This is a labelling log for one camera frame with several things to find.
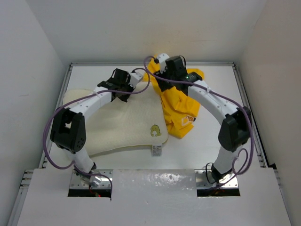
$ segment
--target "yellow shirt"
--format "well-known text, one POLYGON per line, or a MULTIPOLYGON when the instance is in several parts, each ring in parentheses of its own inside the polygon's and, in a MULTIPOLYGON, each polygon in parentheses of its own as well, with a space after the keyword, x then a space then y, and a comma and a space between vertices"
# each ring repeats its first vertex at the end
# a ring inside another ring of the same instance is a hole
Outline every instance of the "yellow shirt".
MULTIPOLYGON (((155 73, 160 70, 160 65, 156 64, 152 59, 148 65, 148 69, 155 73)), ((196 72, 203 79, 204 73, 199 69, 187 69, 188 73, 196 72)), ((148 76, 145 73, 143 81, 147 81, 148 76)), ((150 81, 157 94, 161 97, 161 103, 167 126, 168 133, 175 137, 184 137, 192 128, 192 123, 198 115, 200 107, 199 102, 186 96, 182 91, 175 87, 161 92, 161 89, 153 76, 150 76, 150 81)))

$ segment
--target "cable tie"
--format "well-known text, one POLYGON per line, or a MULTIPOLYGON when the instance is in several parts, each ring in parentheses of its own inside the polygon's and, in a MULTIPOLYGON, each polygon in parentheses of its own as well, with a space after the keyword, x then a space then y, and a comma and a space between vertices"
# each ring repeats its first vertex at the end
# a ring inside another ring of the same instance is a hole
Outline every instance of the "cable tie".
POLYGON ((206 93, 210 93, 210 91, 211 91, 211 88, 207 87, 206 93))
POLYGON ((95 90, 93 90, 93 93, 98 96, 99 99, 101 98, 101 96, 95 90))

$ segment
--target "white tag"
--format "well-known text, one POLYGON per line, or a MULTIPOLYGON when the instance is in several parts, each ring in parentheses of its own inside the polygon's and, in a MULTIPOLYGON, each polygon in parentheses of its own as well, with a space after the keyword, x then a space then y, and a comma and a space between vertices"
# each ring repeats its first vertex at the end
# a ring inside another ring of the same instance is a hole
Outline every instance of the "white tag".
POLYGON ((152 157, 159 157, 162 155, 162 145, 153 145, 151 149, 152 157))

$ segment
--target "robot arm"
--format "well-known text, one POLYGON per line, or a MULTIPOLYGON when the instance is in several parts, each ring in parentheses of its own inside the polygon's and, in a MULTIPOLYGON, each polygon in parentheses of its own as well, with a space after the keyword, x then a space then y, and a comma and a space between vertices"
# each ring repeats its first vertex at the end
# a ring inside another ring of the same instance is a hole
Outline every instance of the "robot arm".
POLYGON ((99 108, 115 98, 118 97, 126 102, 130 96, 112 92, 98 93, 103 90, 133 92, 142 79, 143 76, 140 73, 128 73, 121 69, 115 69, 107 81, 102 81, 94 89, 93 93, 96 93, 96 96, 80 101, 72 108, 65 108, 56 115, 50 139, 67 153, 79 170, 89 173, 96 168, 84 147, 86 142, 85 122, 99 108))
MULTIPOLYGON (((246 143, 250 137, 243 113, 234 104, 211 94, 209 92, 210 87, 197 73, 188 74, 180 56, 169 58, 167 54, 160 54, 155 62, 160 64, 160 71, 155 73, 156 76, 174 81, 188 81, 207 88, 207 91, 205 91, 197 86, 169 83, 157 79, 161 91, 175 86, 178 90, 202 104, 221 125, 218 135, 221 148, 211 167, 212 177, 218 182, 231 172, 237 148, 246 143)), ((251 118, 250 110, 247 107, 244 107, 244 109, 251 118)))

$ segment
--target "white wall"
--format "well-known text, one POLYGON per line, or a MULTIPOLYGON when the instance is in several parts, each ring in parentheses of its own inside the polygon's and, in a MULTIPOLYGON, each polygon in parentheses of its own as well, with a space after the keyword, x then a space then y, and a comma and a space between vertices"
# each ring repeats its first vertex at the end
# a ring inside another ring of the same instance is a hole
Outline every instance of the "white wall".
POLYGON ((25 0, 0 3, 0 226, 25 169, 38 166, 44 123, 65 67, 25 0))
POLYGON ((240 61, 240 71, 269 160, 301 225, 301 1, 269 0, 240 61))
POLYGON ((235 61, 265 0, 27 0, 64 62, 235 61))

